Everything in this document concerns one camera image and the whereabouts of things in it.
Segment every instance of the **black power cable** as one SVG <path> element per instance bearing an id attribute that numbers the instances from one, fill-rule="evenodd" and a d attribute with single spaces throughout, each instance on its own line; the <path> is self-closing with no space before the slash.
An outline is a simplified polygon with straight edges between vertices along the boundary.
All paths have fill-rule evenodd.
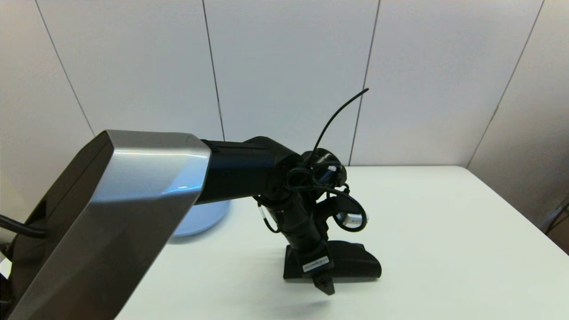
<path id="1" fill-rule="evenodd" d="M 324 136 L 324 133 L 326 132 L 326 129 L 328 129 L 328 127 L 330 126 L 330 124 L 332 123 L 332 121 L 334 120 L 334 118 L 336 118 L 336 116 L 342 111 L 344 110 L 344 108 L 346 106 L 348 106 L 350 103 L 352 103 L 355 99 L 359 98 L 361 95 L 363 95 L 364 93 L 366 93 L 369 90 L 369 88 L 365 88 L 364 90 L 362 90 L 360 93 L 358 93 L 357 95 L 353 96 L 350 100 L 348 100 L 345 104 L 343 104 L 341 107 L 339 107 L 339 109 L 334 112 L 334 114 L 332 115 L 332 117 L 330 118 L 330 120 L 328 120 L 328 122 L 326 123 L 326 126 L 324 126 L 324 129 L 322 129 L 322 132 L 320 133 L 320 136 L 318 136 L 318 140 L 316 141 L 316 144 L 314 145 L 314 149 L 312 150 L 312 154 L 310 155 L 310 157 L 308 157 L 308 167 L 309 169 L 305 168 L 305 167 L 296 167 L 296 168 L 292 168 L 288 173 L 287 173 L 287 179 L 284 182 L 284 187 L 287 188 L 290 191 L 315 191 L 315 190 L 319 190 L 319 191 L 324 191 L 327 194 L 327 197 L 329 197 L 329 194 L 334 194 L 336 196 L 342 196 L 346 199 L 348 199 L 350 202 L 352 202 L 360 211 L 360 214 L 362 216 L 362 223 L 361 225 L 355 227 L 355 228 L 349 228 L 346 227 L 339 219 L 336 215 L 334 215 L 334 220 L 336 221 L 337 225 L 349 232 L 358 232 L 361 231 L 365 228 L 367 222 L 368 222 L 368 216 L 365 213 L 364 208 L 362 207 L 362 205 L 356 200 L 354 199 L 352 196 L 349 195 L 349 187 L 346 185 L 346 188 L 344 189 L 344 191 L 340 191 L 337 190 L 335 188 L 330 188 L 329 186 L 322 186 L 314 177 L 314 171 L 316 169 L 322 168 L 322 167 L 330 167 L 333 166 L 336 168 L 336 171 L 339 171 L 342 166 L 342 164 L 338 161 L 328 161 L 328 162 L 322 162 L 322 163 L 317 163 L 317 164 L 313 164 L 313 157 L 316 154 L 316 149 L 318 149 L 318 145 L 320 144 L 320 140 L 322 140 L 322 137 Z M 292 179 L 293 175 L 296 174 L 306 174 L 309 176 L 309 182 L 310 185 L 308 186 L 291 186 L 290 182 L 294 179 Z"/>
<path id="2" fill-rule="evenodd" d="M 6 230 L 10 230 L 15 232 L 19 235 L 28 236 L 32 238 L 45 238 L 46 237 L 46 230 L 30 227 L 29 225 L 25 225 L 20 223 L 14 219 L 10 219 L 7 216 L 0 215 L 0 228 L 4 228 Z"/>

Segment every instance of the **black cable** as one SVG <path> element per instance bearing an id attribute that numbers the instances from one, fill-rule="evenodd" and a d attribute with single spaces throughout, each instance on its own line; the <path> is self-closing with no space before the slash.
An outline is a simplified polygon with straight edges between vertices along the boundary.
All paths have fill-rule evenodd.
<path id="1" fill-rule="evenodd" d="M 308 164 L 310 166 L 312 166 L 312 158 L 314 157 L 315 153 L 316 153 L 316 149 L 318 149 L 318 145 L 320 144 L 320 140 L 322 140 L 322 137 L 324 136 L 324 133 L 326 132 L 326 129 L 328 129 L 328 126 L 330 126 L 330 124 L 332 123 L 332 121 L 334 120 L 334 118 L 338 115 L 338 113 L 340 113 L 342 110 L 344 110 L 344 108 L 346 106 L 348 106 L 350 103 L 352 103 L 355 99 L 359 98 L 361 95 L 363 95 L 364 93 L 366 93 L 369 90 L 369 88 L 365 88 L 363 89 L 360 93 L 358 93 L 357 95 L 353 96 L 350 100 L 348 100 L 348 102 L 346 102 L 344 105 L 342 105 L 340 107 L 340 109 L 338 109 L 334 115 L 330 118 L 330 120 L 328 120 L 328 123 L 326 123 L 326 126 L 324 126 L 324 129 L 322 130 L 322 132 L 320 133 L 320 137 L 318 137 L 318 140 L 316 141 L 316 145 L 314 146 L 314 149 L 312 150 L 312 154 L 310 155 L 310 158 L 308 159 Z"/>
<path id="2" fill-rule="evenodd" d="M 0 215 L 0 228 L 10 230 L 19 235 L 28 236 L 32 238 L 45 238 L 46 230 L 30 227 L 16 220 L 10 219 L 7 216 Z"/>

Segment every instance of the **label sticker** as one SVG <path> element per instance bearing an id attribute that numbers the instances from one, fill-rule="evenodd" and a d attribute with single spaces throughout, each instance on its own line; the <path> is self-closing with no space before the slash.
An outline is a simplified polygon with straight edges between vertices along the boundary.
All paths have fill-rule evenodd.
<path id="1" fill-rule="evenodd" d="M 303 265 L 303 266 L 302 266 L 302 271 L 308 272 L 308 271 L 310 271 L 310 270 L 312 270 L 312 269 L 316 269 L 316 268 L 318 268 L 319 266 L 325 265 L 325 264 L 327 264 L 327 263 L 329 263 L 329 262 L 330 262 L 330 259 L 328 259 L 328 256 L 324 256 L 324 257 L 322 257 L 322 258 L 320 258 L 320 259 L 316 259 L 316 260 L 314 260 L 313 262 L 309 262 L 309 263 Z"/>

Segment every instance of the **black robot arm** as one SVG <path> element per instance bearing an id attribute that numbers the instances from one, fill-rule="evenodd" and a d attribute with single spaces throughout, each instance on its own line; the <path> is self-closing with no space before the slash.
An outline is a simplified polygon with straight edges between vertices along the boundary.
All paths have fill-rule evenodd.
<path id="1" fill-rule="evenodd" d="M 328 241 L 329 217 L 351 232 L 367 223 L 364 209 L 349 196 L 346 169 L 336 156 L 326 149 L 299 155 L 267 137 L 242 143 L 203 142 L 212 154 L 196 204 L 254 197 L 259 207 L 267 208 L 277 229 L 265 218 L 267 226 L 290 244 L 285 278 L 312 278 L 317 288 L 333 294 L 332 276 L 380 276 L 379 262 L 361 245 Z M 327 197 L 317 203 L 325 193 Z"/>

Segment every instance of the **metallic casing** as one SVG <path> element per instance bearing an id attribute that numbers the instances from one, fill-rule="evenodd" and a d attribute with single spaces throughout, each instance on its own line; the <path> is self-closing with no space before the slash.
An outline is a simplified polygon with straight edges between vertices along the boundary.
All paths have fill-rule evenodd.
<path id="1" fill-rule="evenodd" d="M 9 319 L 113 318 L 198 199 L 211 151 L 195 136 L 116 130 L 106 134 L 108 162 L 87 162 L 67 193 L 58 195 L 57 204 L 48 209 L 46 225 L 53 233 L 42 244 L 45 256 Z M 72 191 L 80 188 L 89 168 L 105 164 L 76 217 L 58 212 L 64 202 L 74 201 Z M 62 176 L 73 173 L 72 166 Z"/>

